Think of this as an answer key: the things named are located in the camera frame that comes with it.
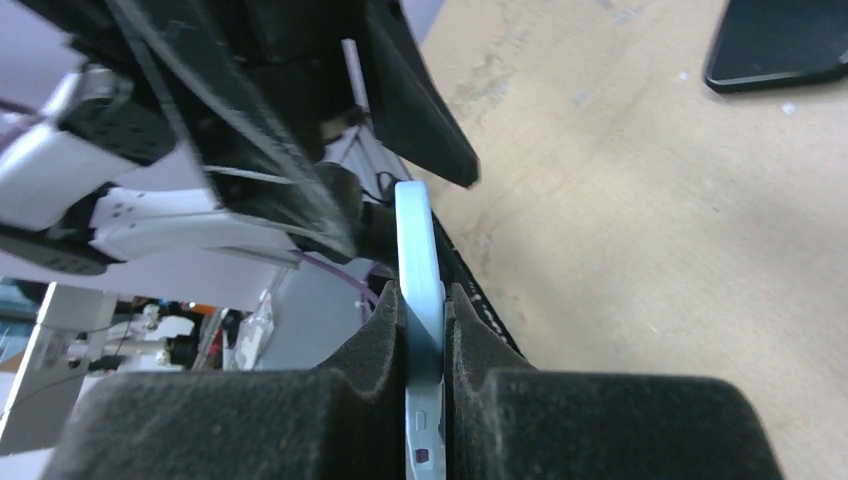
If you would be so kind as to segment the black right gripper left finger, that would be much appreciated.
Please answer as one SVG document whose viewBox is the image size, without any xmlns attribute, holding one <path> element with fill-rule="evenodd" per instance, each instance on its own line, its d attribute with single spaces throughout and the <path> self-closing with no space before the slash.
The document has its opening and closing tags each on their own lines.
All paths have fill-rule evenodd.
<svg viewBox="0 0 848 480">
<path fill-rule="evenodd" d="M 393 284 L 306 370 L 134 372 L 77 404 L 46 479 L 401 479 L 404 318 Z"/>
</svg>

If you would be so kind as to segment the light blue phone case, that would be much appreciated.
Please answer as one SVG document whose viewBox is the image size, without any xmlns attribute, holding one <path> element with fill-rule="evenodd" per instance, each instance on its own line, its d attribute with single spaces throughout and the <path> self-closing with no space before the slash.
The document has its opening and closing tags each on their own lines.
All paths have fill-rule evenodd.
<svg viewBox="0 0 848 480">
<path fill-rule="evenodd" d="M 405 420 L 412 477 L 442 479 L 439 434 L 445 345 L 445 290 L 441 281 L 426 185 L 395 186 L 398 273 L 406 311 Z"/>
</svg>

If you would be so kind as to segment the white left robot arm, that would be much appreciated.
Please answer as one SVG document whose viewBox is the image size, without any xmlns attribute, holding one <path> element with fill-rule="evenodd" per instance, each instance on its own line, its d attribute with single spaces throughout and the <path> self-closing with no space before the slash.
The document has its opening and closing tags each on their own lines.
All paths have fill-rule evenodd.
<svg viewBox="0 0 848 480">
<path fill-rule="evenodd" d="M 397 1 L 31 1 L 84 62 L 1 141 L 1 249 L 82 276 L 166 251 L 397 259 L 327 157 L 366 127 L 462 187 L 479 159 Z"/>
</svg>

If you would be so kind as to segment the silver-edged black-screen phone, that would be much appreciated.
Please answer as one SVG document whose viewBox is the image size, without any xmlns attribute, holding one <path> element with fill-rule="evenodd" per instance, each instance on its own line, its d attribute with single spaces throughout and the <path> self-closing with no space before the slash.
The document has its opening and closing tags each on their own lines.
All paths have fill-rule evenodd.
<svg viewBox="0 0 848 480">
<path fill-rule="evenodd" d="M 720 94 L 846 76 L 846 0 L 728 1 L 703 70 L 705 84 Z"/>
</svg>

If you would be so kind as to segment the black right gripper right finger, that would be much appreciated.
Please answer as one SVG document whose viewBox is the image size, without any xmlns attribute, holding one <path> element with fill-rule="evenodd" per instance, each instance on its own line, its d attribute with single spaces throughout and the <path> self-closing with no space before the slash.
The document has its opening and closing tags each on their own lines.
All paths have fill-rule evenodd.
<svg viewBox="0 0 848 480">
<path fill-rule="evenodd" d="M 779 479 L 734 385 L 680 375 L 546 371 L 450 293 L 451 479 Z"/>
</svg>

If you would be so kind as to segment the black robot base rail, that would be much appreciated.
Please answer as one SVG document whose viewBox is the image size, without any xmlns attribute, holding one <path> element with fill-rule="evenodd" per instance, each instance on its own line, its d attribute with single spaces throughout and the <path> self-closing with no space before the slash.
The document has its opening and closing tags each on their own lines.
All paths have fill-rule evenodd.
<svg viewBox="0 0 848 480">
<path fill-rule="evenodd" d="M 519 356 L 524 357 L 513 336 L 477 282 L 460 251 L 449 237 L 438 217 L 433 214 L 433 231 L 440 264 L 440 275 L 445 284 L 459 284 L 467 294 L 480 320 Z"/>
</svg>

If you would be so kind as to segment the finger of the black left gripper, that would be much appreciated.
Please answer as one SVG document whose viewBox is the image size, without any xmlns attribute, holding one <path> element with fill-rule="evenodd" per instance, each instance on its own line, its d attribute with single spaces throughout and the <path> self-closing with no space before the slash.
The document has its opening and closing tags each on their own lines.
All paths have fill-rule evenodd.
<svg viewBox="0 0 848 480">
<path fill-rule="evenodd" d="M 206 6 L 200 1 L 110 1 L 107 6 L 165 118 L 202 169 L 217 169 L 199 130 L 209 119 L 247 150 L 246 166 L 222 167 L 220 173 L 288 188 L 279 208 L 289 218 L 286 228 L 334 253 L 355 256 L 343 210 L 234 60 Z"/>
<path fill-rule="evenodd" d="M 480 178 L 479 157 L 426 68 L 398 1 L 364 1 L 360 66 L 376 137 L 455 185 Z"/>
</svg>

